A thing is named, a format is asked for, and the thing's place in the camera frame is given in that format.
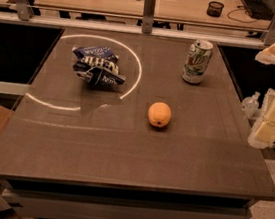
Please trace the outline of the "green white 7up can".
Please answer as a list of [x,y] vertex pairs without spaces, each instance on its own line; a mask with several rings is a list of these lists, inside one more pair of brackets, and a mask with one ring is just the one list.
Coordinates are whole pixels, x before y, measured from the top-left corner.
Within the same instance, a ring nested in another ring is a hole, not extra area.
[[190,45],[182,74],[182,78],[186,82],[193,85],[203,82],[206,68],[213,53],[213,46],[210,41],[204,39],[195,40]]

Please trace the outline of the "orange fruit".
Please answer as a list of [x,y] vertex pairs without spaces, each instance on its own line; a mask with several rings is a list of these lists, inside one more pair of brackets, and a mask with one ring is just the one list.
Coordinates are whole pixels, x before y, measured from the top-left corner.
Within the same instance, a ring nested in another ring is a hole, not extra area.
[[153,127],[166,127],[172,117],[171,112],[169,105],[166,103],[151,104],[148,110],[148,121]]

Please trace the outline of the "black keyboard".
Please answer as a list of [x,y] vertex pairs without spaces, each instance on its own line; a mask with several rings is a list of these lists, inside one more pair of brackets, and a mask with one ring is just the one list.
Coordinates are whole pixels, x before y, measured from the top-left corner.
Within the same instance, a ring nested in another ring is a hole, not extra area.
[[258,20],[272,20],[274,13],[263,0],[241,0],[249,16]]

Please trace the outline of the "grey drawer cabinet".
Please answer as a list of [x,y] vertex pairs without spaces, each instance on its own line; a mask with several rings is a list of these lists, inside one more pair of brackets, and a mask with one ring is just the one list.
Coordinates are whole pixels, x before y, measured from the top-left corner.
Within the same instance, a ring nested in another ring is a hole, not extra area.
[[17,214],[38,219],[249,219],[244,199],[155,191],[28,183],[2,196]]

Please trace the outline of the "crumpled blue chip bag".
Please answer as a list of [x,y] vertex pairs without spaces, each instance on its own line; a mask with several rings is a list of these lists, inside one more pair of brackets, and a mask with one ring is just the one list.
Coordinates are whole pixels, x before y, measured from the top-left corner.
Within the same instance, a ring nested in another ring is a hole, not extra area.
[[125,83],[126,77],[119,72],[119,57],[110,47],[77,47],[72,52],[77,57],[73,71],[89,85],[111,87]]

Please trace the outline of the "grey metal bracket middle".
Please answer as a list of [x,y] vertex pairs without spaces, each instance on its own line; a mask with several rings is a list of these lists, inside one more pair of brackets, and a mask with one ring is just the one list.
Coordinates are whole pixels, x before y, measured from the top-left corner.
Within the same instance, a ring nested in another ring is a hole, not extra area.
[[156,0],[145,0],[141,25],[143,33],[152,32],[155,4]]

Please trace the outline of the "black mesh pen cup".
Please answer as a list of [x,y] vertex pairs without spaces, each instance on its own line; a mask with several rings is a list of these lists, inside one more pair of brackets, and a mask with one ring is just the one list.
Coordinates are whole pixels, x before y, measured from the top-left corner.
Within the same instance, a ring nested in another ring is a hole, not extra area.
[[224,5],[221,2],[210,1],[207,7],[207,14],[212,17],[220,17],[223,8]]

